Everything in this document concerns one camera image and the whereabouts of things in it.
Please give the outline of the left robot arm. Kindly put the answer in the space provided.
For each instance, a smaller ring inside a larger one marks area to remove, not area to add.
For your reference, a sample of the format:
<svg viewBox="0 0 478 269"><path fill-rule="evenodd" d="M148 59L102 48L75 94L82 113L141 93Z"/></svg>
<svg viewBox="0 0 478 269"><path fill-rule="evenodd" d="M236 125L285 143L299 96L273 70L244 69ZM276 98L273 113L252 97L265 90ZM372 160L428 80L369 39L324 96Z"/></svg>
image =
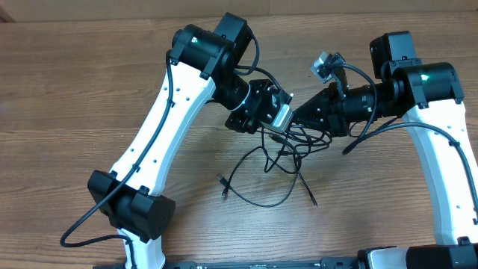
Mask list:
<svg viewBox="0 0 478 269"><path fill-rule="evenodd" d="M94 201L116 228L125 268L162 268L161 236L176 204L163 195L170 165L207 101L229 111L226 126L253 133L283 133L291 123L291 95L270 79L245 81L239 62L255 36L245 19L227 13L213 31L188 25L167 53L162 88L128 150L108 172L87 183Z"/></svg>

